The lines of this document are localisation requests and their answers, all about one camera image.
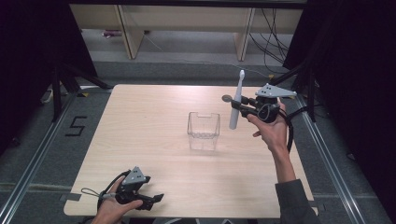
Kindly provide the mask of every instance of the hand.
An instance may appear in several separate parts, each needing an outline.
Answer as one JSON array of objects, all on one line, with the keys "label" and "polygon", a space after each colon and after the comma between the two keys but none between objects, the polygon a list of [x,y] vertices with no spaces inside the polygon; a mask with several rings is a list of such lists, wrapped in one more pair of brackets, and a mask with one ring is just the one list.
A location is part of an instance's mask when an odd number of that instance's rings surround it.
[{"label": "hand", "polygon": [[[125,176],[120,177],[108,193],[115,193],[119,184]],[[122,216],[130,210],[136,209],[141,206],[143,201],[136,200],[126,204],[120,204],[115,198],[108,198],[103,200],[96,217],[93,219],[92,224],[118,224],[121,223]]]},{"label": "hand", "polygon": [[[282,110],[286,111],[285,105],[280,102],[278,103],[281,108],[280,113],[283,113]],[[276,120],[272,123],[265,123],[251,114],[247,115],[247,120],[256,125],[259,129],[253,134],[253,137],[261,136],[262,140],[268,145],[268,149],[270,149],[271,152],[275,153],[278,150],[284,150],[287,148],[286,141],[288,125],[280,115],[278,115]]]}]

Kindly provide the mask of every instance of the person's left hand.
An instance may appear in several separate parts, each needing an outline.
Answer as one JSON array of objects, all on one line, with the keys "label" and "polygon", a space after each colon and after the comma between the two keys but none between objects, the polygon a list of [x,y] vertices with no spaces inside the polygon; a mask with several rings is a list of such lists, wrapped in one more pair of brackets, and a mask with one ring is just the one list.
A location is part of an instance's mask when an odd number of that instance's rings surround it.
[{"label": "person's left hand", "polygon": [[[125,176],[120,177],[108,193],[115,193],[119,184]],[[130,210],[136,209],[143,204],[143,201],[136,200],[126,204],[120,204],[113,197],[103,200],[92,224],[121,224],[122,216]]]}]

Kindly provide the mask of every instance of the light wooden tabletop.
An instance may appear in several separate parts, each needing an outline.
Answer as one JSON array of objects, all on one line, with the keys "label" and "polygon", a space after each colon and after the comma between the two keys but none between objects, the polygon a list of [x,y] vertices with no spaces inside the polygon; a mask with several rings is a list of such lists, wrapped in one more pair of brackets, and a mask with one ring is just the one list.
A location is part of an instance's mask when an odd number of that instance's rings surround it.
[{"label": "light wooden tabletop", "polygon": [[[120,173],[139,166],[151,180],[139,193],[163,200],[151,211],[131,217],[279,217],[276,170],[264,142],[252,137],[257,128],[239,116],[230,130],[231,105],[221,96],[236,87],[118,85],[99,122],[72,193],[82,188],[104,190]],[[255,97],[258,88],[244,87]],[[191,150],[187,125],[190,112],[220,114],[214,151]],[[313,200],[298,152],[290,157],[297,178]],[[97,198],[82,194],[67,201],[69,216],[94,216]]]}]

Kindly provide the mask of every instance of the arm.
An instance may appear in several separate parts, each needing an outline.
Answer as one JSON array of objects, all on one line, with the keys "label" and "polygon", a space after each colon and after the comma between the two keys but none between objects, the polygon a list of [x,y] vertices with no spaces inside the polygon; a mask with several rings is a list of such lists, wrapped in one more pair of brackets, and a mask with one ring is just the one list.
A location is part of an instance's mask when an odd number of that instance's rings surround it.
[{"label": "arm", "polygon": [[[111,187],[108,193],[115,193],[121,181],[125,178],[122,176]],[[93,219],[92,224],[116,224],[121,223],[122,216],[129,210],[136,209],[143,202],[141,200],[132,201],[127,204],[119,204],[115,198],[108,198],[102,202],[96,217]]]},{"label": "arm", "polygon": [[320,223],[309,206],[301,180],[296,179],[287,149],[286,121],[277,116],[274,122],[268,124],[253,115],[247,115],[247,120],[257,126],[259,130],[253,136],[262,137],[274,158],[281,223]]}]

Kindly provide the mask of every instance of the sleeve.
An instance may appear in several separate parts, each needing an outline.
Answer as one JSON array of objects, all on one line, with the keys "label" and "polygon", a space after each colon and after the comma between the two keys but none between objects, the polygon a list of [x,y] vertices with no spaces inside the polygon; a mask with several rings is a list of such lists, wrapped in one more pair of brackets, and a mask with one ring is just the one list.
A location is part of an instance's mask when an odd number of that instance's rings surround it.
[{"label": "sleeve", "polygon": [[276,184],[276,194],[279,200],[282,224],[320,223],[317,214],[309,206],[300,179]]}]

